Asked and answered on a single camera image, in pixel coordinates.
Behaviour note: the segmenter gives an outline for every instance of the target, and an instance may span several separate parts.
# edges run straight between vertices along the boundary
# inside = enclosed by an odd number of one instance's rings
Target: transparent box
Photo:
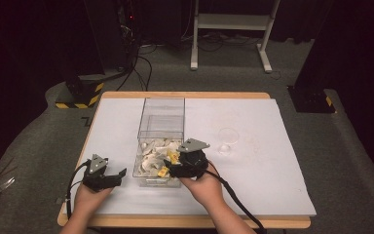
[[[180,187],[178,178],[158,176],[164,160],[178,154],[184,140],[184,98],[146,98],[138,130],[132,176],[143,187]]]

